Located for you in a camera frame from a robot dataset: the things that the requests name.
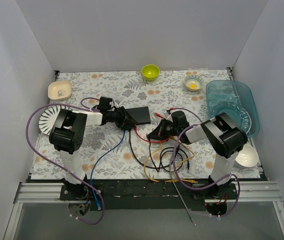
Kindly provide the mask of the white bowl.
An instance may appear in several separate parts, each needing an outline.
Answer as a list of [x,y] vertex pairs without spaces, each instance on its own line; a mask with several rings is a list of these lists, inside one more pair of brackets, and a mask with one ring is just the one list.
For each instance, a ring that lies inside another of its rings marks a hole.
[[259,155],[257,151],[250,146],[245,144],[242,150],[238,153],[235,164],[240,168],[252,168],[259,162]]

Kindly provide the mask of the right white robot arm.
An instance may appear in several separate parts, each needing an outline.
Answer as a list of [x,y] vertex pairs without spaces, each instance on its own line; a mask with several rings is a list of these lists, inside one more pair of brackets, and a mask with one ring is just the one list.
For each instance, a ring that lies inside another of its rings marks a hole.
[[177,150],[179,142],[190,145],[207,139],[215,150],[214,167],[208,178],[210,184],[191,187],[186,185],[179,175],[176,177],[182,185],[190,190],[208,189],[209,195],[214,199],[221,198],[227,192],[225,184],[229,183],[232,178],[235,159],[248,141],[247,134],[224,112],[200,124],[191,125],[181,110],[162,119],[147,137],[161,141],[177,137],[174,152]]

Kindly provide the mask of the teal plastic tray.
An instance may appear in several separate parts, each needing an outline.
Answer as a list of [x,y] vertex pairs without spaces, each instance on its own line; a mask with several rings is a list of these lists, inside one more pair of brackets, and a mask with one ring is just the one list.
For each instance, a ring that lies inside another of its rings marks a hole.
[[248,138],[252,138],[259,133],[260,122],[258,112],[253,94],[247,85],[242,82],[232,80],[213,80],[209,82],[206,85],[206,104],[208,117],[210,108],[221,102],[238,104],[245,108],[245,110],[249,113],[251,117],[251,129],[247,133]]

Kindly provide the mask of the cream square dish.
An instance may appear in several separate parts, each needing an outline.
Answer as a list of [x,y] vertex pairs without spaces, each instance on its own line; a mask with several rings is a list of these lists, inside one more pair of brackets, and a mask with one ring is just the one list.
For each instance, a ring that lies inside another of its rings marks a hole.
[[69,80],[59,80],[51,83],[47,88],[50,100],[66,100],[72,95],[72,83]]

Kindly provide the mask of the blue striped white plate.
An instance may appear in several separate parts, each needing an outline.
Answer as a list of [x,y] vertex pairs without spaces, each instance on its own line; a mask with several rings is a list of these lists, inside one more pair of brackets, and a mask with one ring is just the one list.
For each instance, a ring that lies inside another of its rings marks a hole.
[[52,127],[61,111],[63,110],[71,110],[70,107],[68,106],[63,106],[63,105],[53,105],[46,109],[40,116],[39,121],[38,121],[38,127],[39,130],[45,134],[49,135]]

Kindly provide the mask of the lime green bowl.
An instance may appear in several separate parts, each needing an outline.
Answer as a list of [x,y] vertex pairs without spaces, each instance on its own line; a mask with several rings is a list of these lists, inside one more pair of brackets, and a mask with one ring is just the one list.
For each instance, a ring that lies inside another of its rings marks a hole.
[[141,69],[141,74],[144,80],[154,81],[160,75],[160,69],[154,64],[148,64]]

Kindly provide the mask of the dark grey network switch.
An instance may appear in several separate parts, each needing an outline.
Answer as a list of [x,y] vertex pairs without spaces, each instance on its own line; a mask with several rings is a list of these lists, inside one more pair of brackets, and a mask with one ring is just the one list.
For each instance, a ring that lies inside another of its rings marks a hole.
[[138,121],[136,125],[147,125],[151,123],[150,111],[148,106],[137,107],[135,119]]

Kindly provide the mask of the floral patterned table mat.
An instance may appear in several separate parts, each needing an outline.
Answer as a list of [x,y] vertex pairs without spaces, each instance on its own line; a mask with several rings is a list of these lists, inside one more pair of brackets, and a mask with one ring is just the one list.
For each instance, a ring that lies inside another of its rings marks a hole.
[[173,140],[165,143],[148,143],[147,134],[167,115],[170,108],[183,108],[187,120],[198,124],[208,119],[206,88],[190,91],[184,79],[190,74],[199,75],[204,83],[215,80],[230,81],[225,69],[167,70],[154,81],[143,79],[140,71],[64,72],[56,81],[68,80],[72,94],[64,100],[72,106],[93,107],[101,97],[112,98],[119,106],[148,107],[150,124],[136,130],[122,131],[113,123],[89,126],[79,149],[79,160],[88,177],[94,179],[168,179],[159,163],[170,161]]

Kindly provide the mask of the aluminium frame rail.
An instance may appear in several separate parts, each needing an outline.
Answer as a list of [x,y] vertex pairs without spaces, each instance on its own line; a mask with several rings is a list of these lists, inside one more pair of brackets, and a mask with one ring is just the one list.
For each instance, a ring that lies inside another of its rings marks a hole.
[[284,203],[274,181],[233,183],[222,201],[205,210],[97,210],[60,182],[21,183],[7,240],[284,240]]

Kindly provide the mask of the teal glass plate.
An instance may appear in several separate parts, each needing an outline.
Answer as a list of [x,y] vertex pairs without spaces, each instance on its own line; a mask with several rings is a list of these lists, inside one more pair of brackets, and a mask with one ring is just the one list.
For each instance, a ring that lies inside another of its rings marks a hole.
[[251,130],[251,117],[245,110],[245,108],[243,108],[239,104],[233,102],[220,102],[219,104],[210,108],[210,110],[208,111],[210,118],[215,117],[221,113],[225,113],[230,118],[232,118],[246,134],[248,134]]

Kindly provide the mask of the patterned yellow centre bowl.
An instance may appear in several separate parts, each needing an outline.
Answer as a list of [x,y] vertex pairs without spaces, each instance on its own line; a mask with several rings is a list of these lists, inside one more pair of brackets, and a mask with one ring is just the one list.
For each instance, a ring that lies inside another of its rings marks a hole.
[[190,91],[199,91],[204,86],[204,79],[197,74],[190,74],[184,78],[184,85]]

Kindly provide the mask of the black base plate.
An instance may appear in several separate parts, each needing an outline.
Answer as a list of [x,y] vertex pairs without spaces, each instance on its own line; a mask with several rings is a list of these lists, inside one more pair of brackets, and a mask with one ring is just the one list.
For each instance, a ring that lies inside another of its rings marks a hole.
[[192,191],[180,182],[177,188],[171,182],[152,182],[140,180],[94,180],[93,187],[100,191],[106,210],[148,210],[183,209],[179,197],[193,211],[204,211],[205,200],[217,202],[220,196],[214,196],[206,189],[204,192]]

